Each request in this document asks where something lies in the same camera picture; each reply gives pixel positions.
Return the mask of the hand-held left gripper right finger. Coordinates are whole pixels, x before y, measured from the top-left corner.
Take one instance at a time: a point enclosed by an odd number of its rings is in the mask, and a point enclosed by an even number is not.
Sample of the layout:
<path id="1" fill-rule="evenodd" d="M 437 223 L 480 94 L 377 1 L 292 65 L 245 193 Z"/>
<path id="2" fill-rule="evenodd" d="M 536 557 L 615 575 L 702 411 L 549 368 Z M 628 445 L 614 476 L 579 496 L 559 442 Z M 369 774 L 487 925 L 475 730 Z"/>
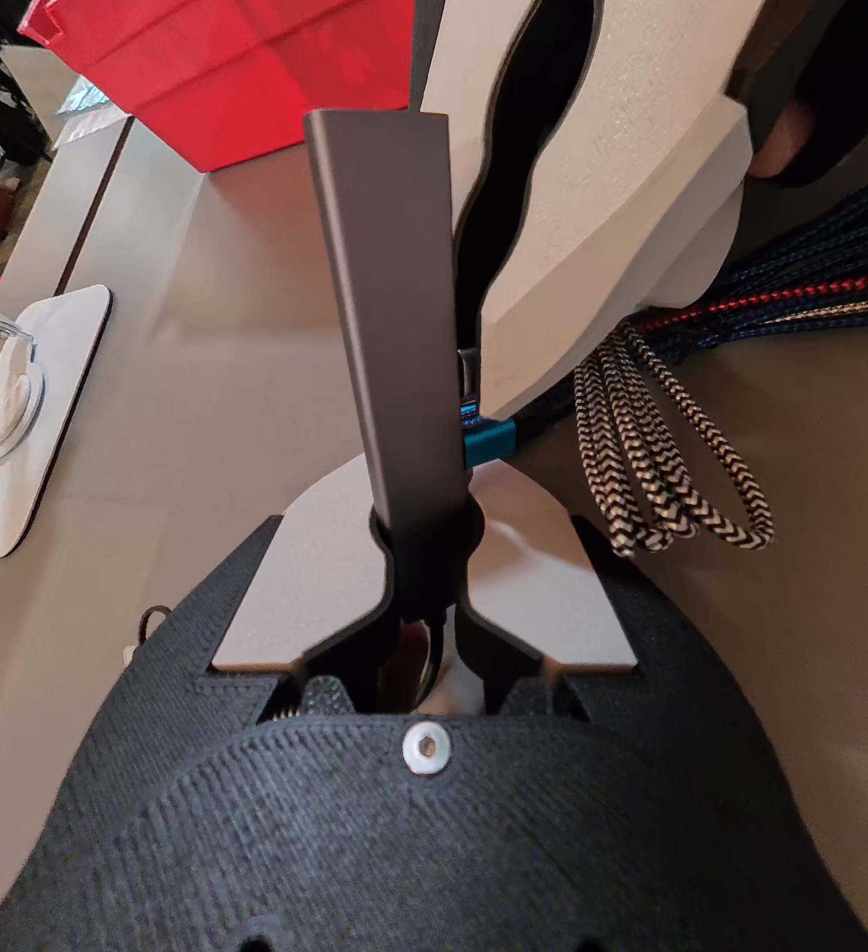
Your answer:
<path id="1" fill-rule="evenodd" d="M 631 644 L 567 510 L 502 461 L 472 472 L 484 533 L 459 608 L 544 676 L 630 673 Z"/>

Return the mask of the papers in plastic sleeve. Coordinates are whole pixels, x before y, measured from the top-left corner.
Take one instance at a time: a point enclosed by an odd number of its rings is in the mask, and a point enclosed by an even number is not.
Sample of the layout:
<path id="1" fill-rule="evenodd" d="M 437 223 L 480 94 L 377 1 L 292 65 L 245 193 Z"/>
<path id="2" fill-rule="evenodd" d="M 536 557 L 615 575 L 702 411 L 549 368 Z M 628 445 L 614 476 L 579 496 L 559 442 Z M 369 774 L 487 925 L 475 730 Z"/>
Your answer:
<path id="1" fill-rule="evenodd" d="M 131 118 L 107 95 L 83 76 L 78 76 L 55 113 L 61 129 L 54 139 L 54 150 Z"/>

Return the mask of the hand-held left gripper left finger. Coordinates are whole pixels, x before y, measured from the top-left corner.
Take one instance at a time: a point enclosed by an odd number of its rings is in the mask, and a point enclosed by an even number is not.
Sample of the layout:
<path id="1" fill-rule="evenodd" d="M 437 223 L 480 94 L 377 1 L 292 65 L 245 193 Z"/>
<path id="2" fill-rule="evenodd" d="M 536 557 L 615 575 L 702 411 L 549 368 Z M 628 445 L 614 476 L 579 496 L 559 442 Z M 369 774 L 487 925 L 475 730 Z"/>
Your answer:
<path id="1" fill-rule="evenodd" d="M 394 569 L 373 530 L 364 454 L 290 505 L 212 659 L 223 673 L 297 673 L 379 621 Z"/>

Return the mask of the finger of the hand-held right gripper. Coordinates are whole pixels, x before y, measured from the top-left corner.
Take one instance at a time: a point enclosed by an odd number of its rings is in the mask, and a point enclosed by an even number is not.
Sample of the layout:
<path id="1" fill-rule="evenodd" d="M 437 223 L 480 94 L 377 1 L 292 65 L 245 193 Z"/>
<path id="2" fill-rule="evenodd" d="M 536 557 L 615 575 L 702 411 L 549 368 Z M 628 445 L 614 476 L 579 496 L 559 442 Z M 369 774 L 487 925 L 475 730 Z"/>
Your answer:
<path id="1" fill-rule="evenodd" d="M 535 149 L 514 100 L 537 1 L 415 1 L 413 109 L 449 126 L 454 244 L 490 201 L 499 175 Z"/>
<path id="2" fill-rule="evenodd" d="M 481 308 L 480 409 L 511 415 L 569 372 L 678 257 L 643 254 L 719 149 L 688 244 L 751 158 L 731 68 L 761 2 L 604 2 L 574 99 L 531 174 L 520 233 Z"/>

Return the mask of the person's right hand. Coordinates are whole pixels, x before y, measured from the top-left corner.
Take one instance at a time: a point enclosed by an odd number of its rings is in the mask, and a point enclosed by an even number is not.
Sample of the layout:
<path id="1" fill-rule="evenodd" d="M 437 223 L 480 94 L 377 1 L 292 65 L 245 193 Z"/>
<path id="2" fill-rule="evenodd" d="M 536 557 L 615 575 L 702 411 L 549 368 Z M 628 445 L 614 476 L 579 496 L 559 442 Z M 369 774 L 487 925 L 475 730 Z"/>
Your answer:
<path id="1" fill-rule="evenodd" d="M 785 171 L 810 139 L 815 125 L 812 107 L 793 98 L 777 117 L 770 134 L 755 154 L 747 175 L 757 180 Z"/>

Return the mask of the red plastic bin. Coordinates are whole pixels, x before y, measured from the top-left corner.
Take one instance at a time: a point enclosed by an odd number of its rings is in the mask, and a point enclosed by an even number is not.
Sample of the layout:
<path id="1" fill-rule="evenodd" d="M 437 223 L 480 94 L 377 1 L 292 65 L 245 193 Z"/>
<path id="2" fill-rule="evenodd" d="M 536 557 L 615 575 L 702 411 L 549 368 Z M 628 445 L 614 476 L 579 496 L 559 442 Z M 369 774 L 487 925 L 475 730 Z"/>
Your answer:
<path id="1" fill-rule="evenodd" d="M 201 173 L 407 107 L 410 1 L 35 1 L 19 27 Z"/>

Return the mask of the grey usb hub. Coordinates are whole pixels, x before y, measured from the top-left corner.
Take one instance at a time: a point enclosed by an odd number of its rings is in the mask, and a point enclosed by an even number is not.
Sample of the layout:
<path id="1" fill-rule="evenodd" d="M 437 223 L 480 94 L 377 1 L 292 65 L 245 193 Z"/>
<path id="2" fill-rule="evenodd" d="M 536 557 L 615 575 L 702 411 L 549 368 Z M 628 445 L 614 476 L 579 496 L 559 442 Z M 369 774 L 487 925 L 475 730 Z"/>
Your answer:
<path id="1" fill-rule="evenodd" d="M 470 529 L 455 326 L 448 121 L 304 120 L 369 468 L 405 622 L 455 601 Z"/>

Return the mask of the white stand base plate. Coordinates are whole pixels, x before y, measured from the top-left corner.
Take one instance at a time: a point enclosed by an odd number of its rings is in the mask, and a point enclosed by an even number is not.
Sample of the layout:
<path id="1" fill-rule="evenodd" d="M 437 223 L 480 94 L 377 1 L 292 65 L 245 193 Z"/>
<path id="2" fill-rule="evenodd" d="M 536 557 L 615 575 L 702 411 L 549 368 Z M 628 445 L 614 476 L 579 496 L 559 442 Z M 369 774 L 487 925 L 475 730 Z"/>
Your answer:
<path id="1" fill-rule="evenodd" d="M 0 313 L 0 559 L 33 522 L 113 303 L 96 284 Z"/>

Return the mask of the grey desk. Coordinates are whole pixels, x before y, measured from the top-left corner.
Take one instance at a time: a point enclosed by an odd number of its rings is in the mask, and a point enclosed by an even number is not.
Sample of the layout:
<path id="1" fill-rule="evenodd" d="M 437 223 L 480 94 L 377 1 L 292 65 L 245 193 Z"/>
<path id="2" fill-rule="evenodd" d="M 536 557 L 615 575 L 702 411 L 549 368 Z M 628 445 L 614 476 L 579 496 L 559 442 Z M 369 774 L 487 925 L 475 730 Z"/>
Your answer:
<path id="1" fill-rule="evenodd" d="M 34 524 L 0 560 L 0 901 L 123 672 L 268 516 L 361 451 L 305 148 L 209 176 L 148 129 L 68 144 L 0 284 L 115 304 Z M 868 328 L 729 344 L 676 369 L 773 506 L 760 553 L 707 536 L 643 560 L 774 744 L 868 927 Z"/>

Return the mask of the small white adapter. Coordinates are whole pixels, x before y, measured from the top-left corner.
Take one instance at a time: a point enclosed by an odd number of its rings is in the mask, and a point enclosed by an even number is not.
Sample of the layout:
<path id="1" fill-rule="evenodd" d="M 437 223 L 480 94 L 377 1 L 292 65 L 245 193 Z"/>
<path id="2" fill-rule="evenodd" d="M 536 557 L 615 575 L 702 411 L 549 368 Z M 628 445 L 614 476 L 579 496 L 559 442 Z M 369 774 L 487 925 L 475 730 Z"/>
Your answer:
<path id="1" fill-rule="evenodd" d="M 124 648 L 123 652 L 123 664 L 124 668 L 128 667 L 131 663 L 131 660 L 138 648 L 141 648 L 147 639 L 150 637 L 156 627 L 161 625 L 163 621 L 170 615 L 172 609 L 166 605 L 156 604 L 147 608 L 141 616 L 140 622 L 138 624 L 136 641 Z"/>

